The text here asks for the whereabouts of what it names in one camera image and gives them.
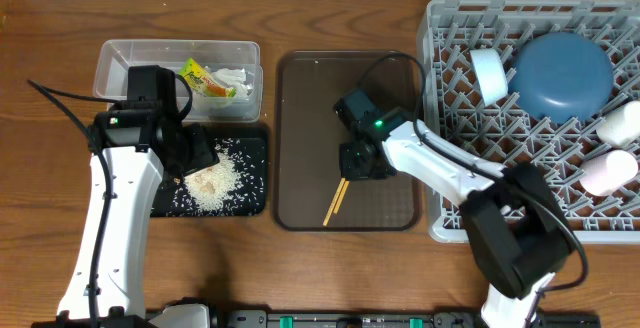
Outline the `wooden chopstick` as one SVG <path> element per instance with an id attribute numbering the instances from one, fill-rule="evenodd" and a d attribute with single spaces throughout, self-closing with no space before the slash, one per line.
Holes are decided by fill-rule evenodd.
<path id="1" fill-rule="evenodd" d="M 339 192 L 338 198 L 337 198 L 336 203 L 335 203 L 334 208 L 333 208 L 333 214 L 338 214 L 338 212 L 340 210 L 340 207 L 342 205 L 342 202 L 344 200 L 344 197 L 346 195 L 346 192 L 347 192 L 347 190 L 349 188 L 350 181 L 343 179 L 342 183 L 343 184 L 341 186 L 341 190 Z"/>
<path id="2" fill-rule="evenodd" d="M 329 223 L 329 221 L 330 221 L 330 219 L 331 219 L 331 216 L 333 215 L 333 208 L 334 208 L 334 205 L 335 205 L 336 200 L 337 200 L 337 198 L 338 198 L 339 192 L 340 192 L 340 190 L 341 190 L 341 186 L 342 186 L 342 184 L 343 184 L 343 183 L 342 183 L 342 182 L 343 182 L 343 179 L 344 179 L 344 180 L 346 180 L 345 178 L 342 178 L 342 179 L 340 180 L 340 182 L 339 182 L 339 184 L 338 184 L 338 187 L 337 187 L 337 189 L 336 189 L 336 191 L 335 191 L 335 194 L 334 194 L 334 196 L 333 196 L 333 198 L 332 198 L 332 200 L 331 200 L 331 203 L 330 203 L 330 205 L 329 205 L 329 208 L 328 208 L 328 210 L 327 210 L 327 213 L 326 213 L 326 215 L 325 215 L 325 218 L 324 218 L 324 220 L 323 220 L 322 225 L 323 225 L 324 227 L 326 227 L 326 226 L 328 225 L 328 223 Z"/>

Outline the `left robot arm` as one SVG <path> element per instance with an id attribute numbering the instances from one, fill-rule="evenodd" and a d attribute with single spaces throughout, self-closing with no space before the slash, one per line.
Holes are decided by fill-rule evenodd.
<path id="1" fill-rule="evenodd" d="M 183 298 L 156 314 L 144 303 L 152 206 L 164 183 L 218 163 L 201 125 L 184 125 L 177 104 L 185 79 L 158 65 L 133 66 L 126 97 L 86 126 L 91 194 L 74 274 L 51 327 L 211 327 L 208 304 Z"/>

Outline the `cream plastic cup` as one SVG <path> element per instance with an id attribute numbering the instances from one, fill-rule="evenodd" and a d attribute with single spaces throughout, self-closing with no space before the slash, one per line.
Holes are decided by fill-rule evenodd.
<path id="1" fill-rule="evenodd" d="M 639 102 L 631 101 L 604 117 L 598 138 L 611 147 L 624 148 L 639 137 Z"/>

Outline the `dark blue plate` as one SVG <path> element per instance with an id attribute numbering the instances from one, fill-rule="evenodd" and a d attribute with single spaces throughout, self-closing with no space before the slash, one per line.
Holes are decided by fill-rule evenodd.
<path id="1" fill-rule="evenodd" d="M 613 88 L 613 67 L 593 41 L 566 32 L 548 33 L 516 54 L 508 88 L 518 107 L 536 120 L 585 121 L 601 111 Z"/>

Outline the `white tissue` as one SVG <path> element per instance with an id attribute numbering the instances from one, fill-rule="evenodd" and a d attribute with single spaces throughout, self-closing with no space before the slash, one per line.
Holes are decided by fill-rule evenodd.
<path id="1" fill-rule="evenodd" d="M 247 73 L 244 69 L 221 68 L 211 74 L 214 83 L 222 89 L 219 96 L 248 98 L 253 92 L 253 86 L 246 82 Z"/>

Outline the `pink plastic cup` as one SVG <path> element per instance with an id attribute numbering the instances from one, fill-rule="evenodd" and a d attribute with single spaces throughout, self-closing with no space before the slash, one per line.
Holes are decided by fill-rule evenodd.
<path id="1" fill-rule="evenodd" d="M 636 158 L 623 150 L 614 150 L 582 164 L 579 179 L 591 195 L 606 196 L 632 180 L 639 171 Z"/>

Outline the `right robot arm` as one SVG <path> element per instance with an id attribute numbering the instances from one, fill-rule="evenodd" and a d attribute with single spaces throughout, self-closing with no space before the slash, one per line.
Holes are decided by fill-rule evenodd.
<path id="1" fill-rule="evenodd" d="M 488 327 L 530 327 L 545 289 L 577 241 L 541 171 L 475 157 L 362 90 L 334 105 L 351 134 L 339 147 L 347 181 L 406 173 L 458 207 L 476 265 L 489 281 L 481 319 Z"/>

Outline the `light blue bowl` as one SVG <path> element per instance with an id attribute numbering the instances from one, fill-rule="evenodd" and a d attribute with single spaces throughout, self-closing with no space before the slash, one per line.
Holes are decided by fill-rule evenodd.
<path id="1" fill-rule="evenodd" d="M 498 52 L 471 50 L 470 58 L 484 104 L 489 106 L 504 98 L 508 94 L 508 83 Z"/>

